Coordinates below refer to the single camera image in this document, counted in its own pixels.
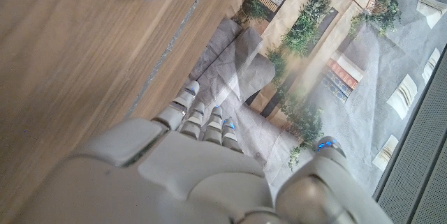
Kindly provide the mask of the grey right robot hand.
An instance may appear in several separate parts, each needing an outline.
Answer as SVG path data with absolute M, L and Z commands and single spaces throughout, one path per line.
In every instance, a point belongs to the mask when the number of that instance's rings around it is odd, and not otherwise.
M 359 187 L 335 138 L 272 195 L 233 122 L 191 82 L 153 119 L 132 118 L 61 160 L 15 223 L 389 223 Z

